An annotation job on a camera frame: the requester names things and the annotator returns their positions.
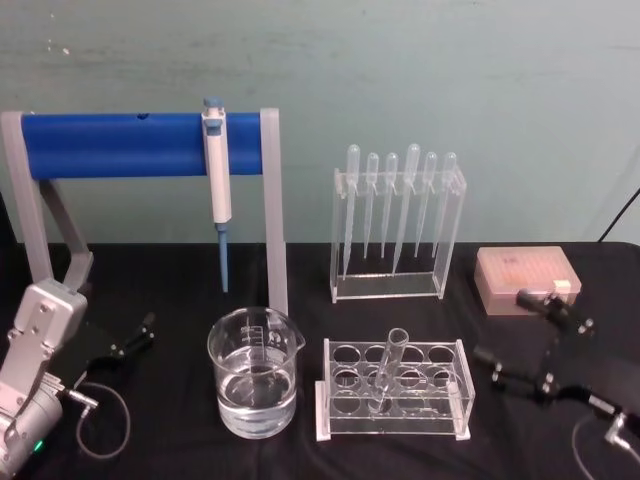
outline black tablecloth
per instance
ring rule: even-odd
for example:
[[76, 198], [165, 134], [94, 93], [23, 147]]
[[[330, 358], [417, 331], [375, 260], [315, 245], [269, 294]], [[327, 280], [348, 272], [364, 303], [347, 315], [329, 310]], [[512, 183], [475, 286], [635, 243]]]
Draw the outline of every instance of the black tablecloth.
[[[563, 245], [583, 282], [577, 305], [598, 323], [601, 338], [640, 362], [640, 249], [609, 244]], [[315, 441], [313, 382], [321, 378], [322, 340], [380, 341], [403, 327], [413, 341], [461, 338], [468, 354], [481, 342], [507, 360], [533, 362], [553, 334], [536, 318], [487, 318], [473, 284], [477, 245], [456, 245], [446, 296], [344, 301], [332, 305], [329, 246], [288, 246], [290, 316], [307, 346], [298, 410], [274, 438], [249, 441], [221, 423], [206, 337], [223, 314], [266, 304], [263, 246], [231, 248], [231, 294], [220, 292], [217, 251], [210, 245], [95, 246], [93, 292], [86, 318], [126, 334], [153, 311], [156, 342], [135, 364], [94, 375], [125, 397], [133, 417], [131, 441], [116, 460], [96, 462], [75, 444], [76, 406], [65, 415], [21, 478], [152, 479], [568, 479], [582, 478], [570, 446], [571, 429], [588, 412], [578, 404], [549, 409], [507, 398], [490, 388], [488, 372], [471, 363], [476, 401], [471, 440], [432, 436], [334, 436]], [[65, 268], [54, 248], [55, 269]], [[0, 331], [13, 319], [29, 283], [22, 250], [0, 253]], [[87, 438], [96, 449], [117, 446], [122, 418], [109, 401], [92, 415]], [[578, 439], [598, 479], [640, 476], [640, 467], [602, 440], [605, 425], [587, 424]]]

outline glass beaker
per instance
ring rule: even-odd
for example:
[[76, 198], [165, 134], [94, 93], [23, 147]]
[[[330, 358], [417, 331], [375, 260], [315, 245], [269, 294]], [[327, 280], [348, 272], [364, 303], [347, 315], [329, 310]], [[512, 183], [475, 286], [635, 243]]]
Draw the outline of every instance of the glass beaker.
[[243, 438], [267, 438], [296, 410], [296, 355], [305, 340], [283, 313], [242, 308], [216, 322], [207, 339], [222, 421]]

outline blue pipette tip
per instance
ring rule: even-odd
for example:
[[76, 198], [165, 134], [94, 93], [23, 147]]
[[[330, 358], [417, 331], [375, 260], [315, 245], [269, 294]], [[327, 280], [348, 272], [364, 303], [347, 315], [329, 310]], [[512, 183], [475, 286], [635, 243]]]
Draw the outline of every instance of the blue pipette tip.
[[222, 278], [222, 291], [229, 292], [229, 268], [227, 264], [227, 224], [216, 223], [218, 231], [218, 248], [220, 249], [220, 276]]

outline water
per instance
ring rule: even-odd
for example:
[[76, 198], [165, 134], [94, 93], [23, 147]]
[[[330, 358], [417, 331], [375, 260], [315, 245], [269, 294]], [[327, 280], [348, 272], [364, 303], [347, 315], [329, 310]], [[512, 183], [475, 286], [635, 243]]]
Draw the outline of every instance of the water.
[[278, 368], [285, 354], [271, 347], [246, 347], [225, 360], [218, 388], [222, 421], [243, 438], [267, 438], [283, 430], [296, 410], [295, 362]]

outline wall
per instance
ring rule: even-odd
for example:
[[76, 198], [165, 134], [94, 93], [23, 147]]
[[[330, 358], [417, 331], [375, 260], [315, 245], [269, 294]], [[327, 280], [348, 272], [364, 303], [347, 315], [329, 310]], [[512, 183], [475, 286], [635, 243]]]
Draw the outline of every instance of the wall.
[[[210, 94], [234, 111], [279, 107], [288, 241], [329, 239], [331, 173], [350, 143], [383, 154], [413, 141], [458, 153], [460, 240], [588, 240], [640, 185], [634, 11], [635, 0], [3, 2], [0, 110], [198, 111]], [[64, 183], [93, 242], [211, 241], [207, 188]], [[232, 240], [264, 239], [259, 179], [232, 188]], [[639, 209], [612, 239], [640, 243]]]

